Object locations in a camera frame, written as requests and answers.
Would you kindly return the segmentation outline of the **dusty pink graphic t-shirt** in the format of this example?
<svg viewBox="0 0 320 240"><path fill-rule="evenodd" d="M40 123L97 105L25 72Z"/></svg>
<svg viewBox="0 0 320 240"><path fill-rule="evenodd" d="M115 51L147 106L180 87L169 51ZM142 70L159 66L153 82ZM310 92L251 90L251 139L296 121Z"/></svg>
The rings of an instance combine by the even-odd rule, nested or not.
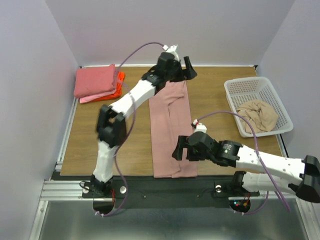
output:
<svg viewBox="0 0 320 240"><path fill-rule="evenodd" d="M176 149L178 136L193 133L187 84L167 82L165 87L149 99L151 151L153 176L155 178L196 177L197 163L176 160L172 153Z"/></svg>

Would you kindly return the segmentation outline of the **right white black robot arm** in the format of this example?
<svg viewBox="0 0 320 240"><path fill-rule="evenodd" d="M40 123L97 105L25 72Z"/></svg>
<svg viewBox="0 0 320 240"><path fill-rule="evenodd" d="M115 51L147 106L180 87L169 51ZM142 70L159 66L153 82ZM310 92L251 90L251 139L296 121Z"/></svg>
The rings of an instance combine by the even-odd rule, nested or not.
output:
<svg viewBox="0 0 320 240"><path fill-rule="evenodd" d="M272 191L290 193L311 203L320 201L320 161L314 156L300 159L257 152L235 141L215 141L201 131L178 137L172 157L180 161L184 151L189 161L209 160L221 167L257 171L240 173L230 182L235 195Z"/></svg>

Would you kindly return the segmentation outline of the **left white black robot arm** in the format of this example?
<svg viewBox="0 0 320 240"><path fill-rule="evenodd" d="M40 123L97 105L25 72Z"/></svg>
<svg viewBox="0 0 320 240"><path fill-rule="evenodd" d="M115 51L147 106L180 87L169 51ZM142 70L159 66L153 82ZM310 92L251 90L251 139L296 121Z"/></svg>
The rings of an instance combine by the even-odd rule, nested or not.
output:
<svg viewBox="0 0 320 240"><path fill-rule="evenodd" d="M126 95L100 108L96 123L97 160L89 184L100 197L111 193L115 157L130 134L127 118L135 115L137 108L160 92L167 82L178 83L197 76L190 58L185 56L183 59L185 68L173 53L162 52L156 65L143 74Z"/></svg>

